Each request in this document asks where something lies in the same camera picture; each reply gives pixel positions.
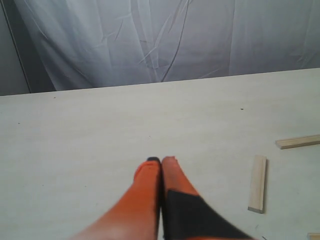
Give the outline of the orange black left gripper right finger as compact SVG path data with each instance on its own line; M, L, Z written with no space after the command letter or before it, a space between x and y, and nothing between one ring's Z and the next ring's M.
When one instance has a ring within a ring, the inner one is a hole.
M162 160L162 221L166 240L252 240L232 225L200 196L186 177L178 160Z

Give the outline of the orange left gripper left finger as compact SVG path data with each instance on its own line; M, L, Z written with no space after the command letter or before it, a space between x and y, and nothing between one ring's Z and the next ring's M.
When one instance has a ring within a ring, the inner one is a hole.
M156 240L161 207L161 162L149 157L119 201L72 240Z

